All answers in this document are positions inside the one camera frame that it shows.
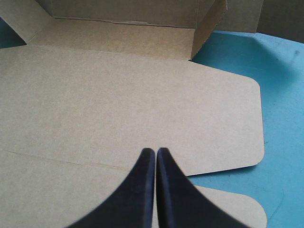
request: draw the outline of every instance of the blue table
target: blue table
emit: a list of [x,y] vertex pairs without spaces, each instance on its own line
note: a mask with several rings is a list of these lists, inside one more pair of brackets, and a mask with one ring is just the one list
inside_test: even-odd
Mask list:
[[258,33],[215,31],[193,61],[259,83],[265,156],[254,167],[190,180],[255,198],[266,211],[269,228],[303,228],[304,44]]

